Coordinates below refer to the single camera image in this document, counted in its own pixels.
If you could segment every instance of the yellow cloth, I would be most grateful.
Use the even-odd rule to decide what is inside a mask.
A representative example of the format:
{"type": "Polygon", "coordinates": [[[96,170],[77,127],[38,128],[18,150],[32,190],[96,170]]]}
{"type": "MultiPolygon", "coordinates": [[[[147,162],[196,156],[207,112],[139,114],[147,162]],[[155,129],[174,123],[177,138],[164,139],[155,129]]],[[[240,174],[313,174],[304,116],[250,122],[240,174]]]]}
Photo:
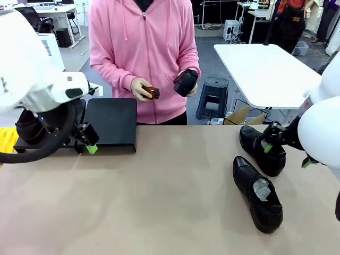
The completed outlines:
{"type": "Polygon", "coordinates": [[[0,127],[0,152],[3,153],[13,153],[13,146],[16,144],[19,136],[16,132],[16,128],[12,127],[10,129],[6,127],[0,127]]]}

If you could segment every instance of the black shirt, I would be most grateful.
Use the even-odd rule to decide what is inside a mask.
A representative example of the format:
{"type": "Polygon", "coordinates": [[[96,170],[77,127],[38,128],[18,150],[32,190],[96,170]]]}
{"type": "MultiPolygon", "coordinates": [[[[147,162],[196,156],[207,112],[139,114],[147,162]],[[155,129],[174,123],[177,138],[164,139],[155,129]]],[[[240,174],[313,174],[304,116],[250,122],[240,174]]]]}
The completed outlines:
{"type": "Polygon", "coordinates": [[[154,0],[134,0],[142,12],[146,12],[149,6],[154,2],[154,0]]]}

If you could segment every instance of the beige tabletop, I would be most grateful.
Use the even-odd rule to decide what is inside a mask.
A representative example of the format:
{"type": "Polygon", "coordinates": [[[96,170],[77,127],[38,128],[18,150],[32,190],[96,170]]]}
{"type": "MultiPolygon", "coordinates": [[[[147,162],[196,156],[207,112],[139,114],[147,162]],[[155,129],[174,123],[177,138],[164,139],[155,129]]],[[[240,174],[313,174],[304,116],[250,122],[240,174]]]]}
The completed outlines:
{"type": "Polygon", "coordinates": [[[239,126],[143,126],[136,154],[72,150],[0,169],[1,255],[339,254],[340,183],[303,152],[270,178],[284,219],[262,234],[232,176],[239,126]]]}

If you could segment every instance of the hoodie zipper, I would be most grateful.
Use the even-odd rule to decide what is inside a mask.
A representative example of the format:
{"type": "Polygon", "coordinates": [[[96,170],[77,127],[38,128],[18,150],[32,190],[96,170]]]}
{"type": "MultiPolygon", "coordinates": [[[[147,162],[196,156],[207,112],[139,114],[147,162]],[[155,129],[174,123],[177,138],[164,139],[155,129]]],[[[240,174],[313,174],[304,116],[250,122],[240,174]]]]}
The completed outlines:
{"type": "MultiPolygon", "coordinates": [[[[150,50],[149,50],[149,39],[148,39],[148,31],[147,31],[147,15],[143,12],[143,19],[144,19],[144,31],[145,31],[145,38],[147,43],[147,55],[148,55],[148,67],[149,67],[149,79],[150,83],[153,84],[152,76],[151,76],[151,64],[150,64],[150,50]]],[[[153,100],[152,104],[154,106],[154,117],[155,117],[155,124],[158,124],[157,121],[157,110],[156,110],[156,102],[153,100]]]]}

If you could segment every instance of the blue plastic stool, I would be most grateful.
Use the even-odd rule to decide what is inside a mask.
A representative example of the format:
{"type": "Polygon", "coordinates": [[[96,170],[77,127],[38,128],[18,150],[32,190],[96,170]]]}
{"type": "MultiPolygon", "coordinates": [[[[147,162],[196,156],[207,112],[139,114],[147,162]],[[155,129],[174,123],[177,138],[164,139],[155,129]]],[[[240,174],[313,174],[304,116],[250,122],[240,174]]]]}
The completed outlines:
{"type": "Polygon", "coordinates": [[[224,118],[228,100],[229,81],[223,78],[208,77],[206,78],[200,103],[196,111],[196,118],[202,118],[202,114],[212,115],[214,117],[224,118]],[[207,109],[207,103],[218,104],[218,110],[207,109]]]}

